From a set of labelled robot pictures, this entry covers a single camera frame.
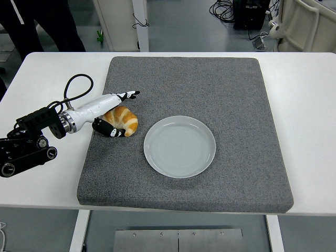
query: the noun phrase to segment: black pants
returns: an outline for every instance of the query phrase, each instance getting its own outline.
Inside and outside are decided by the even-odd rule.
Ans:
[[[7,88],[5,86],[5,83],[0,77],[0,101],[2,100],[2,97],[5,95],[6,91],[7,91]]]
[[[34,20],[55,41],[59,51],[85,51],[67,0],[14,0],[21,24],[10,0],[0,0],[0,24],[6,29],[21,59],[43,51]]]

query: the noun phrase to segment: bread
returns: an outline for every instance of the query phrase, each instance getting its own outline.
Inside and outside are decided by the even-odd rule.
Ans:
[[[103,120],[111,123],[117,129],[125,129],[125,137],[131,136],[138,128],[138,118],[128,108],[118,106],[107,112]]]

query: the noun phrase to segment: white plate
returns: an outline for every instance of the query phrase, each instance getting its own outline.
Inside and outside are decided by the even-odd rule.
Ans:
[[[143,150],[156,171],[183,179],[200,174],[211,164],[216,142],[205,124],[178,115],[154,124],[145,137]]]

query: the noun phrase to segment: black equipment box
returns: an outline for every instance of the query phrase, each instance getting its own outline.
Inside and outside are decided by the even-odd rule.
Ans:
[[[270,0],[233,0],[236,30],[261,30]]]

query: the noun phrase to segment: plate rim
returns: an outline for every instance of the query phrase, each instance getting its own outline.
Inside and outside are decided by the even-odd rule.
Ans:
[[[168,120],[168,119],[172,119],[172,118],[188,118],[189,120],[191,119],[191,120],[195,120],[195,121],[197,121],[198,123],[201,123],[205,128],[206,128],[206,130],[210,133],[210,135],[212,136],[211,137],[211,139],[213,140],[213,143],[214,143],[214,152],[213,152],[213,155],[212,155],[212,157],[211,157],[211,160],[210,160],[210,162],[208,163],[208,165],[207,166],[205,166],[203,169],[201,169],[199,172],[197,172],[197,173],[195,173],[195,174],[192,174],[192,175],[190,175],[190,176],[171,176],[171,175],[168,175],[168,174],[166,174],[166,173],[164,173],[161,169],[159,169],[156,165],[152,165],[152,163],[149,161],[149,157],[148,157],[148,150],[146,150],[146,141],[148,141],[148,138],[149,138],[149,133],[153,130],[153,128],[155,129],[155,127],[157,126],[157,124],[159,124],[160,122],[162,122],[162,121],[164,121],[164,120]],[[146,136],[145,136],[145,139],[144,139],[144,141],[143,141],[143,152],[144,152],[144,155],[145,155],[145,158],[146,158],[146,160],[147,160],[147,163],[155,170],[155,171],[157,171],[158,173],[160,173],[160,174],[162,174],[162,175],[164,175],[164,176],[167,176],[167,177],[171,177],[171,178],[173,178],[173,179],[176,179],[176,178],[180,178],[180,179],[187,179],[187,178],[189,178],[189,177],[194,177],[194,176],[196,176],[196,175],[199,175],[200,173],[202,173],[202,172],[204,172],[209,166],[210,166],[210,164],[213,162],[213,160],[214,160],[214,158],[215,158],[215,154],[216,154],[216,140],[215,140],[215,137],[214,137],[214,135],[213,135],[213,133],[212,133],[212,131],[209,129],[209,127],[207,126],[207,125],[205,125],[203,122],[201,122],[200,120],[198,120],[198,119],[196,119],[196,118],[193,118],[193,117],[189,117],[189,116],[184,116],[184,115],[178,115],[178,116],[176,116],[176,115],[173,115],[173,116],[171,116],[171,117],[166,117],[166,118],[163,118],[163,119],[161,119],[161,120],[159,120],[159,121],[157,121],[154,125],[152,125],[151,127],[150,127],[150,129],[148,130],[148,132],[146,133]]]

